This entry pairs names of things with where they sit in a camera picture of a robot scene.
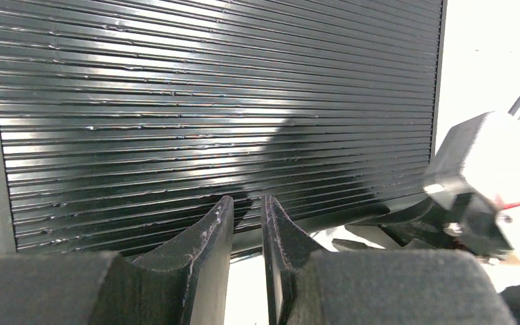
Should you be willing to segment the black poker case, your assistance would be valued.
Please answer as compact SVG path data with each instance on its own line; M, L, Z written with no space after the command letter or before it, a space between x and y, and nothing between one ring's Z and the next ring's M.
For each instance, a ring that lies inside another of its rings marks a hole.
M234 199L308 231L423 199L445 1L0 1L0 253L146 252Z

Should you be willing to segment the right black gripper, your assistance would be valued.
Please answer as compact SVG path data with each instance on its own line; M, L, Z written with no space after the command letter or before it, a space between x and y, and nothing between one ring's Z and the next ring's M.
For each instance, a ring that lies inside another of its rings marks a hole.
M345 229L385 248L432 248L505 258L511 252L498 211L478 197L457 197L447 210L428 197L400 211L349 223Z

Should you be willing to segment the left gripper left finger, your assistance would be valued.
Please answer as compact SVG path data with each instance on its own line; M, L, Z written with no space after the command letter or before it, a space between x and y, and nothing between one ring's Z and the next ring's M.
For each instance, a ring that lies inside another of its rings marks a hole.
M0 324L222 324L234 202L154 250L0 255Z

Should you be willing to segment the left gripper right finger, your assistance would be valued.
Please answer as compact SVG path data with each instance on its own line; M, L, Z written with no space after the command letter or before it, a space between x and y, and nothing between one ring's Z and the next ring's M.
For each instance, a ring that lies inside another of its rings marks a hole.
M514 324L479 262L462 251L332 252L273 196L261 229L270 324Z

